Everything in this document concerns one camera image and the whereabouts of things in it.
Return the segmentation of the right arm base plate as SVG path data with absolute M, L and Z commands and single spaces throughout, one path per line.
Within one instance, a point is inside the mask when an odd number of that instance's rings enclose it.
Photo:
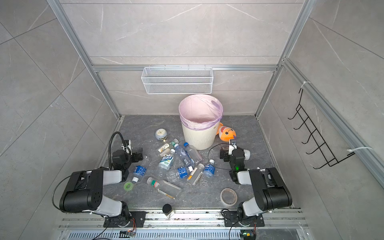
M 264 227 L 265 222 L 262 215 L 252 217 L 240 217 L 236 211 L 228 209 L 221 210 L 226 227 Z

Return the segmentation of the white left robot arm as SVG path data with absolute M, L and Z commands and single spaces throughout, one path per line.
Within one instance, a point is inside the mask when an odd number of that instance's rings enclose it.
M 91 213 L 106 219 L 106 227 L 135 226 L 134 217 L 127 203 L 104 196 L 104 186 L 124 183 L 132 163 L 143 160 L 143 149 L 129 154 L 125 150 L 112 155 L 112 169 L 100 167 L 89 171 L 74 172 L 63 191 L 59 210 L 63 213 Z

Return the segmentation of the small blue label bottle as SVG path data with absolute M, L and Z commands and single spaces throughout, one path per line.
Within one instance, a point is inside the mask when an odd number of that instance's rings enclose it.
M 205 166 L 203 174 L 206 177 L 211 178 L 215 174 L 215 169 L 215 161 L 211 159 L 209 160 L 209 164 Z

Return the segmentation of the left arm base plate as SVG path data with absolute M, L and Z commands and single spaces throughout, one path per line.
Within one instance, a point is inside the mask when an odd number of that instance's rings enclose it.
M 107 217 L 104 221 L 104 228 L 142 228 L 145 223 L 147 212 L 135 211 L 129 214 L 122 213 L 116 217 Z

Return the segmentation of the orange white label bottle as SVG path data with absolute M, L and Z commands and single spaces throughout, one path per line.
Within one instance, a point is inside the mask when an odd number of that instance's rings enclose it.
M 187 179 L 187 183 L 190 186 L 195 186 L 199 179 L 201 178 L 203 171 L 204 171 L 205 166 L 203 164 L 198 164 L 194 170 L 190 173 Z

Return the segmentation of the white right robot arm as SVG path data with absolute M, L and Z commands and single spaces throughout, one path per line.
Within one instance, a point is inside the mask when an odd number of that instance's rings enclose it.
M 220 159 L 230 164 L 230 178 L 237 185 L 249 185 L 254 196 L 239 204 L 233 225 L 248 226 L 263 213 L 290 207 L 292 195 L 275 167 L 248 170 L 249 151 L 236 146 L 220 149 Z

